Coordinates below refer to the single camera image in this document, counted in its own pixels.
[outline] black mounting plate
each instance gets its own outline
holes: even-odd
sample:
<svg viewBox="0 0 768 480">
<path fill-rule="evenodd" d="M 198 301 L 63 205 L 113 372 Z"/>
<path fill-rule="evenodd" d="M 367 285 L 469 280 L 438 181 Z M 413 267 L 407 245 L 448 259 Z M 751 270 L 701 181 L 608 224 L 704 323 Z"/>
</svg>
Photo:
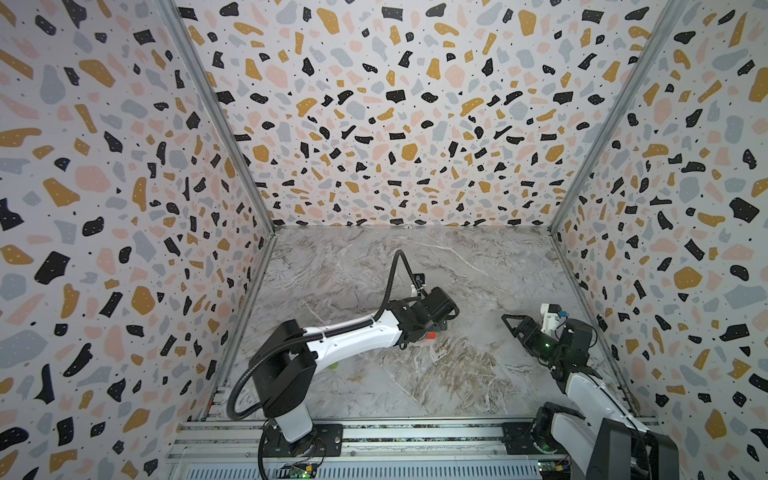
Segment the black mounting plate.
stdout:
<svg viewBox="0 0 768 480">
<path fill-rule="evenodd" d="M 344 440 L 344 425 L 340 423 L 316 423 L 313 440 L 300 439 L 297 442 L 305 440 L 307 449 L 302 452 L 291 452 L 296 449 L 286 441 L 280 429 L 267 427 L 262 435 L 266 435 L 266 444 L 264 445 L 264 458 L 286 458 L 286 457 L 306 457 L 312 452 L 312 458 L 338 457 L 341 455 L 341 442 Z M 316 443 L 314 451 L 311 451 L 312 441 Z"/>
<path fill-rule="evenodd" d="M 531 437 L 531 422 L 502 423 L 504 437 L 502 442 L 507 449 L 507 455 L 538 455 Z"/>
</svg>

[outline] slotted metal panel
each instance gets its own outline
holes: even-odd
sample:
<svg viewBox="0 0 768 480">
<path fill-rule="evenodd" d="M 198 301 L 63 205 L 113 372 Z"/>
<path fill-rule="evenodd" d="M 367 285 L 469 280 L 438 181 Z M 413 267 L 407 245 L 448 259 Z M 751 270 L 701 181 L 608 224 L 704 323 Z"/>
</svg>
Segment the slotted metal panel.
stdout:
<svg viewBox="0 0 768 480">
<path fill-rule="evenodd" d="M 279 478 L 278 468 L 284 463 L 266 462 L 267 476 Z M 233 467 L 232 464 L 192 464 L 186 480 L 258 480 L 259 469 L 253 465 Z M 538 463 L 531 459 L 514 460 L 462 460 L 462 461 L 364 461 L 331 462 L 317 469 L 316 477 L 322 479 L 375 478 L 397 480 L 400 478 L 456 478 L 461 480 L 540 480 Z"/>
</svg>

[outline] marble floor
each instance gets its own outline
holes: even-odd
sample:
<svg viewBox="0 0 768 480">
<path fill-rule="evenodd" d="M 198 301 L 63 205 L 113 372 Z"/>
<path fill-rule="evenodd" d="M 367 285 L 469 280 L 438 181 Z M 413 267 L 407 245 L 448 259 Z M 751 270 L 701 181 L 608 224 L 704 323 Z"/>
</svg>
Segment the marble floor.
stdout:
<svg viewBox="0 0 768 480">
<path fill-rule="evenodd" d="M 405 351 L 369 351 L 318 372 L 306 397 L 313 417 L 531 416 L 546 401 L 572 406 L 501 321 L 503 313 L 540 319 L 544 302 L 586 319 L 539 229 L 282 229 L 225 385 L 285 320 L 328 325 L 376 310 L 397 249 L 415 273 L 426 274 L 428 289 L 443 288 L 461 314 L 434 340 Z M 409 295 L 406 279 L 401 265 L 392 299 Z M 600 347 L 591 355 L 592 366 L 615 382 Z M 254 401 L 249 382 L 238 409 Z M 208 419 L 227 419 L 223 405 Z"/>
</svg>

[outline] white vein in marble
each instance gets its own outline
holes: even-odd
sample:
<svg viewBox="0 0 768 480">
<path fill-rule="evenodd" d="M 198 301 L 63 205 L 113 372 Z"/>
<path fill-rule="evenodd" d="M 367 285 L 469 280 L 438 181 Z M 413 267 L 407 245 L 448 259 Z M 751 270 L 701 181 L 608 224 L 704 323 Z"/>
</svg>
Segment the white vein in marble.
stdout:
<svg viewBox="0 0 768 480">
<path fill-rule="evenodd" d="M 426 274 L 428 289 L 443 288 L 461 314 L 435 340 L 405 351 L 369 351 L 318 372 L 306 397 L 312 416 L 533 416 L 546 401 L 573 406 L 501 321 L 503 313 L 540 320 L 542 303 L 586 320 L 549 237 L 537 229 L 280 230 L 227 385 L 281 322 L 328 325 L 376 310 L 397 249 L 414 272 Z M 400 267 L 391 298 L 408 295 Z M 615 384 L 599 346 L 590 354 L 592 366 Z M 238 408 L 255 399 L 249 382 Z M 223 406 L 214 406 L 208 419 L 227 419 Z"/>
</svg>

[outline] side wall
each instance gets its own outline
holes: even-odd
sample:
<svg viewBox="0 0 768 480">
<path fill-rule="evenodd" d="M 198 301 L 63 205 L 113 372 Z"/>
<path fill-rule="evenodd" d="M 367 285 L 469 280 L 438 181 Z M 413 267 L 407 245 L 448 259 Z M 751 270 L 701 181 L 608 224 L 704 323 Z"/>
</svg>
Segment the side wall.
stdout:
<svg viewBox="0 0 768 480">
<path fill-rule="evenodd" d="M 158 478 L 260 261 L 253 206 L 153 10 L 0 10 L 5 478 Z"/>
<path fill-rule="evenodd" d="M 690 3 L 556 233 L 690 478 L 768 470 L 766 8 Z"/>
<path fill-rule="evenodd" d="M 178 0 L 275 223 L 551 221 L 664 0 Z"/>
</svg>

